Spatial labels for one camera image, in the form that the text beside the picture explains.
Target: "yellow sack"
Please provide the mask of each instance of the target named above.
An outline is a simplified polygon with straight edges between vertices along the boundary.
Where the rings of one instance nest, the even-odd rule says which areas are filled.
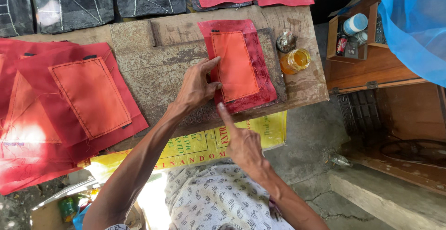
[[[262,149],[284,145],[286,140],[286,111],[236,123],[238,128],[254,130],[260,134]],[[205,165],[226,158],[226,147],[231,136],[225,126],[205,130],[167,142],[155,166],[156,170],[184,168],[186,165]],[[96,180],[104,183],[118,168],[130,150],[93,157],[89,170]]]

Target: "hand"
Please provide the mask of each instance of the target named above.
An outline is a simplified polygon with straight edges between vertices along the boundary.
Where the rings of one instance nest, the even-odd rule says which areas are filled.
[[[240,168],[256,179],[262,175],[262,172],[271,168],[270,163],[262,154],[260,135],[252,130],[237,128],[224,103],[219,103],[217,107],[226,130],[231,134],[231,141],[226,152]]]
[[[183,85],[175,103],[185,105],[187,112],[191,112],[212,99],[215,91],[221,89],[223,85],[220,82],[208,84],[206,74],[220,62],[220,59],[221,57],[212,60],[204,59],[189,67],[184,74]]]

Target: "person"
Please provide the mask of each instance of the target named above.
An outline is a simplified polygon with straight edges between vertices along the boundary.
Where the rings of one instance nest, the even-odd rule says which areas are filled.
[[[84,230],[128,229],[123,223],[180,121],[222,88],[206,75],[220,57],[190,67],[164,116],[128,154],[87,211]],[[168,172],[165,203],[170,229],[327,230],[325,222],[276,174],[262,154],[260,136],[237,128],[224,104],[217,105],[231,135],[231,159]]]

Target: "rusty metal sheet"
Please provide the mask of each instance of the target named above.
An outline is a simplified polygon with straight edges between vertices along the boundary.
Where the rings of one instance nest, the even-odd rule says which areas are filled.
[[[119,70],[150,125],[138,134],[145,135],[163,116],[167,105],[175,100],[187,68],[207,58],[206,45],[204,40],[197,40],[156,46],[149,20],[112,24],[110,30]],[[272,31],[267,28],[257,32],[278,96],[276,101],[261,106],[265,107],[284,102],[286,92],[277,51],[273,45]],[[211,100],[187,116],[180,127],[218,117],[214,101]]]

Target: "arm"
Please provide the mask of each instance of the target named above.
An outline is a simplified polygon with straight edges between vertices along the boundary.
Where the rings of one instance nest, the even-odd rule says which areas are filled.
[[[219,61],[220,57],[203,60],[187,70],[176,100],[169,104],[164,116],[104,184],[85,215],[84,230],[103,230],[125,222],[131,206],[180,121],[213,98],[215,91],[222,87],[219,82],[206,82],[206,73]]]
[[[223,103],[220,103],[218,108],[231,134],[227,153],[255,182],[270,193],[285,220],[296,230],[329,230],[320,216],[276,174],[265,159],[260,135],[248,129],[237,128]]]

